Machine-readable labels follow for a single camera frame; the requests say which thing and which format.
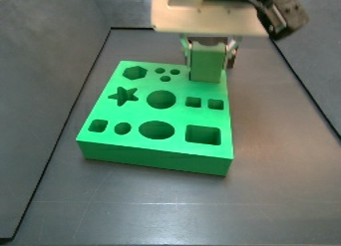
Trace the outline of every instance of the green shape sorter block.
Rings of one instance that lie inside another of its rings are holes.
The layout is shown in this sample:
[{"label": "green shape sorter block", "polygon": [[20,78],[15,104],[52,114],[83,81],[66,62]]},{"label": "green shape sorter block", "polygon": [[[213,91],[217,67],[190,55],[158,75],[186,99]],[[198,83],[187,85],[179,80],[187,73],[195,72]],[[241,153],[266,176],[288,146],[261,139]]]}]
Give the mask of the green shape sorter block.
[{"label": "green shape sorter block", "polygon": [[233,160],[226,72],[122,61],[78,135],[89,159],[226,176]]}]

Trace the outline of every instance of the square hole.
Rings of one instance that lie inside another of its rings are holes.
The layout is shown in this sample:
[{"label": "square hole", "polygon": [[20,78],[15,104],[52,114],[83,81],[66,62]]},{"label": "square hole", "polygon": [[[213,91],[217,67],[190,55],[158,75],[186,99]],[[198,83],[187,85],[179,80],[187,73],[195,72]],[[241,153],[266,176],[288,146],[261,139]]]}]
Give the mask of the square hole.
[{"label": "square hole", "polygon": [[210,145],[221,145],[220,128],[187,125],[186,126],[186,141]]},{"label": "square hole", "polygon": [[91,122],[90,131],[103,132],[107,128],[109,122],[103,120],[94,120]]},{"label": "square hole", "polygon": [[224,110],[224,100],[210,99],[208,101],[208,107],[214,110]]},{"label": "square hole", "polygon": [[186,106],[201,108],[201,98],[191,98],[191,97],[186,98]]}]

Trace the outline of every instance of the star-shaped hole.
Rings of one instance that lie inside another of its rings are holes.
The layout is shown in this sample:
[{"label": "star-shaped hole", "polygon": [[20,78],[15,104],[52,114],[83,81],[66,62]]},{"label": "star-shaped hole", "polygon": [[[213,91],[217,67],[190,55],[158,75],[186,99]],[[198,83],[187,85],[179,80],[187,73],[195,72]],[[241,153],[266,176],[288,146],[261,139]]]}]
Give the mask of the star-shaped hole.
[{"label": "star-shaped hole", "polygon": [[123,87],[118,87],[118,92],[109,96],[109,99],[118,100],[118,106],[121,107],[126,101],[138,101],[139,98],[134,95],[137,88],[126,90]]}]

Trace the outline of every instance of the gray table surface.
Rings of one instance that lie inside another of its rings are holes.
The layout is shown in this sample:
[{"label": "gray table surface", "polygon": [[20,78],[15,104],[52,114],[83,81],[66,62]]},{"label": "gray table surface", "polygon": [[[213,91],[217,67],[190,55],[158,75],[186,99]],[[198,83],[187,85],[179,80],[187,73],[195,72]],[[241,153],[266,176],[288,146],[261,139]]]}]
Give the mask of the gray table surface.
[{"label": "gray table surface", "polygon": [[85,160],[75,137],[121,60],[183,63],[177,35],[114,31],[11,245],[339,244],[341,147],[266,39],[229,75],[226,178]]},{"label": "gray table surface", "polygon": [[341,138],[340,0],[301,1],[310,22],[277,46]]},{"label": "gray table surface", "polygon": [[0,15],[0,238],[11,238],[110,27],[94,0],[2,0]]}]

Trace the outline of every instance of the circular hole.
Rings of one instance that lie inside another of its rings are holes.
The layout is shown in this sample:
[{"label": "circular hole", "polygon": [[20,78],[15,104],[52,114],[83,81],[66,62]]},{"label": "circular hole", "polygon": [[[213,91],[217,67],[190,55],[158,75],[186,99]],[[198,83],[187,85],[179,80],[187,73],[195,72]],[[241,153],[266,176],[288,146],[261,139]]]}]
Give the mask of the circular hole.
[{"label": "circular hole", "polygon": [[162,80],[162,82],[170,82],[171,81],[171,77],[170,76],[162,76],[161,77],[161,80]]},{"label": "circular hole", "polygon": [[165,70],[163,68],[157,68],[157,69],[155,69],[155,72],[157,72],[158,74],[162,74],[165,71],[166,71],[166,70]]},{"label": "circular hole", "polygon": [[149,95],[147,103],[155,109],[167,109],[175,104],[175,95],[170,91],[155,91]]},{"label": "circular hole", "polygon": [[115,133],[119,135],[127,134],[133,129],[133,126],[130,123],[118,123],[115,125]]},{"label": "circular hole", "polygon": [[174,127],[163,122],[147,122],[139,127],[141,134],[150,139],[166,139],[174,135]]},{"label": "circular hole", "polygon": [[171,73],[173,75],[178,75],[178,74],[179,74],[179,70],[178,70],[178,69],[173,69],[173,70],[170,70],[170,73]]}]

